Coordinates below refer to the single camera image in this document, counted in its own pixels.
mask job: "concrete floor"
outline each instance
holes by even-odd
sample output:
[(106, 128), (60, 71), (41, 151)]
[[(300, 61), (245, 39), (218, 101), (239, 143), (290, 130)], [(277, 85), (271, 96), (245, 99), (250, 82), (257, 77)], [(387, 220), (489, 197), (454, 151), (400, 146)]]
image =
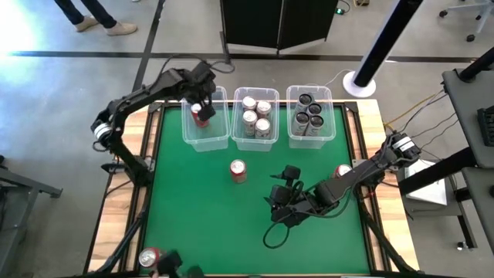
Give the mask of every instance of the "concrete floor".
[[(143, 52), (157, 0), (101, 1), (117, 19), (136, 22), (131, 36), (110, 38), (102, 27), (76, 33), (51, 0), (0, 2), (0, 53), (8, 51)], [(75, 2), (85, 11), (79, 2)], [(465, 36), (475, 29), (474, 12), (450, 14), (438, 19), (440, 10), (457, 5), (456, 0), (425, 1), (393, 50), (395, 56), (482, 55), (494, 43), (492, 19), (473, 43)], [(371, 46), (392, 5), (391, 0), (373, 0), (368, 8), (352, 8), (335, 16), (328, 41), (298, 53), (364, 55)], [(167, 0), (152, 51), (155, 53), (220, 53), (221, 29), (218, 0)], [(81, 273), (86, 260), (107, 175), (100, 165), (109, 154), (91, 149), (89, 125), (108, 101), (131, 91), (140, 59), (42, 58), (0, 56), (0, 154), (12, 171), (64, 188), (60, 199), (40, 196), (29, 221), (29, 233), (19, 249), (12, 276), (32, 272), (35, 277), (69, 276)], [(152, 59), (144, 82), (150, 83), (163, 60)], [(191, 68), (192, 60), (174, 60), (170, 66)], [(228, 97), (240, 86), (271, 87), (285, 95), (294, 84), (325, 84), (357, 62), (235, 60), (231, 75), (218, 74), (216, 83)], [(384, 120), (391, 120), (419, 100), (442, 87), (441, 73), (468, 64), (385, 63), (375, 76)], [(350, 98), (339, 76), (328, 87), (334, 99)], [(424, 110), (408, 128), (408, 134), (435, 125), (452, 113), (446, 97)], [(398, 121), (399, 127), (407, 118)], [(417, 138), (423, 145), (442, 129)], [(429, 145), (428, 150), (446, 157), (466, 146), (459, 125)], [(479, 248), (458, 252), (462, 240), (454, 218), (415, 219), (409, 222), (421, 269), (426, 273), (489, 277), (494, 257), (471, 202), (465, 209)]]

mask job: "sneaker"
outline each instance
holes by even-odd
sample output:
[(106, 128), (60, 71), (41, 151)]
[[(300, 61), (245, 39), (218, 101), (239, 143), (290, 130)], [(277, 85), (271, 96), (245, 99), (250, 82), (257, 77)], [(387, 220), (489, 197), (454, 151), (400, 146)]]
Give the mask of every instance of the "sneaker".
[(75, 24), (74, 26), (76, 27), (77, 32), (83, 32), (84, 30), (88, 29), (91, 26), (95, 26), (96, 24), (98, 24), (98, 21), (94, 17), (85, 15), (84, 20), (79, 24)]
[(129, 35), (137, 31), (137, 25), (117, 22), (114, 27), (105, 29), (105, 31), (109, 36)]

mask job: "green table surface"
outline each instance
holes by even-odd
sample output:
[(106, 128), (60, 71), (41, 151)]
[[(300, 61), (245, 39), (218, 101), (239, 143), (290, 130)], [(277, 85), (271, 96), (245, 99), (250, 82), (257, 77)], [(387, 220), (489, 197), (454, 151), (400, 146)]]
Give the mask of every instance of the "green table surface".
[[(165, 112), (144, 246), (176, 249), (184, 268), (199, 265), (208, 274), (368, 273), (357, 203), (335, 219), (307, 219), (293, 227), (286, 244), (268, 249), (262, 237), (270, 221), (270, 178), (287, 164), (302, 169), (306, 188), (349, 164), (341, 109), (335, 107), (337, 135), (320, 150), (290, 149), (286, 110), (279, 112), (279, 139), (270, 152), (225, 150), (198, 153), (181, 136), (181, 111)], [(247, 181), (231, 180), (234, 159), (247, 164)], [(268, 236), (283, 240), (284, 225)]]

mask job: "red can on table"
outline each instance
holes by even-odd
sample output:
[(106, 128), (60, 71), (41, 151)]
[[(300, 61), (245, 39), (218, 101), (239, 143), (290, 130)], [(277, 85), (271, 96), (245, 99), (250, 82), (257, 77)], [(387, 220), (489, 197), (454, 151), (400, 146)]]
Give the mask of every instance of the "red can on table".
[(207, 121), (199, 120), (198, 113), (201, 110), (201, 108), (202, 108), (201, 104), (199, 103), (193, 104), (191, 106), (192, 118), (194, 119), (194, 122), (198, 127), (207, 127), (209, 124), (209, 120)]
[(230, 164), (230, 175), (232, 176), (232, 180), (236, 183), (243, 183), (247, 180), (247, 167), (245, 166), (245, 162), (240, 159), (235, 159)]
[(331, 178), (341, 178), (349, 171), (352, 171), (352, 167), (347, 164), (342, 164), (334, 169), (334, 173), (331, 175)]
[(162, 252), (158, 248), (147, 247), (139, 254), (139, 264), (145, 268), (153, 268), (156, 266), (157, 261), (163, 256), (165, 252)]

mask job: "jeans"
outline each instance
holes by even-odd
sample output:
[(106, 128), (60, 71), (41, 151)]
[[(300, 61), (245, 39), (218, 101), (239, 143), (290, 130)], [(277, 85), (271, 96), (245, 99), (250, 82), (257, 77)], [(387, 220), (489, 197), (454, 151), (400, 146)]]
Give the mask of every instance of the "jeans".
[[(117, 21), (115, 21), (115, 19), (108, 14), (98, 0), (81, 1), (104, 28), (112, 28), (117, 24)], [(84, 20), (84, 16), (81, 15), (70, 0), (55, 0), (55, 3), (62, 9), (63, 13), (72, 24), (76, 25)]]

